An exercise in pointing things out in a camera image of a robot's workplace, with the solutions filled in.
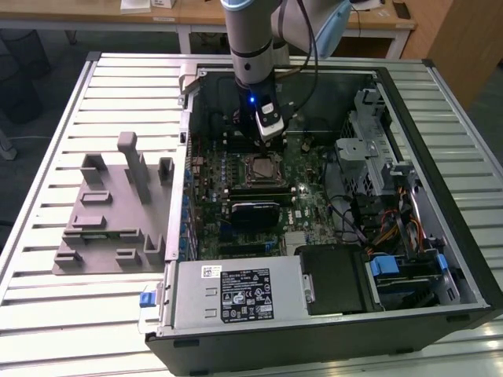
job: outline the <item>gray carpet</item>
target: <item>gray carpet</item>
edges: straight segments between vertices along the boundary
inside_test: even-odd
[[[63,31],[41,31],[52,72],[35,81],[44,104],[43,115],[22,126],[11,124],[0,113],[0,128],[8,137],[51,137],[73,90],[88,51],[123,53],[179,53],[174,33],[79,32],[78,43],[70,46]],[[228,53],[218,36],[191,35],[193,53]],[[503,162],[503,71],[497,69],[474,103],[469,115],[486,138],[500,162]],[[0,221],[15,221],[49,144],[49,139],[16,139],[18,157],[13,162],[0,159]],[[0,248],[9,235],[9,227],[0,225]]]

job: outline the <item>sticker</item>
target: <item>sticker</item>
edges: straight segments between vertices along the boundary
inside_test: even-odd
[[[274,319],[269,269],[222,271],[220,286],[224,324]]]
[[[153,17],[153,19],[158,22],[174,22],[173,17]]]
[[[221,265],[204,265],[201,267],[201,277],[203,279],[220,277],[221,271],[222,271]]]

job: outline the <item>table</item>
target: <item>table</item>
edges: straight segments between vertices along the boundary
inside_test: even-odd
[[[228,56],[94,54],[86,62],[0,257],[0,369],[27,375],[169,377],[138,332],[139,293],[162,273],[53,276],[61,232],[77,198],[85,152],[112,152],[121,131],[138,134],[147,163],[175,160],[170,142],[186,116],[178,105],[187,64],[230,64]],[[292,58],[302,64],[303,58]],[[420,60],[328,59],[334,66],[384,66],[398,87],[464,219],[503,286],[503,170],[438,72]],[[392,127],[407,159],[405,144]],[[235,373],[358,377],[501,375],[503,326],[453,333],[417,353]]]
[[[177,0],[173,9],[152,8],[151,13],[121,15],[120,0],[0,0],[0,27],[94,31],[173,31],[180,50],[190,53],[193,32],[225,33],[225,17],[219,0]],[[386,58],[400,58],[413,20],[397,18],[391,0],[383,8],[351,14],[346,37],[388,38]]]

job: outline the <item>warning label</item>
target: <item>warning label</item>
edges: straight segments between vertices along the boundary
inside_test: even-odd
[[[220,285],[224,324],[274,318],[269,269],[222,271]]]

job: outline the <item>aluminum extrusion table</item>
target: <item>aluminum extrusion table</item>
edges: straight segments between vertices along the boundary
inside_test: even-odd
[[[138,331],[138,295],[162,274],[53,276],[86,152],[122,162],[121,131],[138,134],[147,163],[175,163],[179,76],[227,56],[90,54],[0,257],[0,374],[169,376]],[[301,64],[302,58],[292,58]],[[435,68],[420,61],[326,60],[388,68],[480,249],[503,286],[503,170]],[[404,148],[398,138],[398,146]],[[239,372],[252,375],[503,375],[503,323],[459,331],[418,353]]]

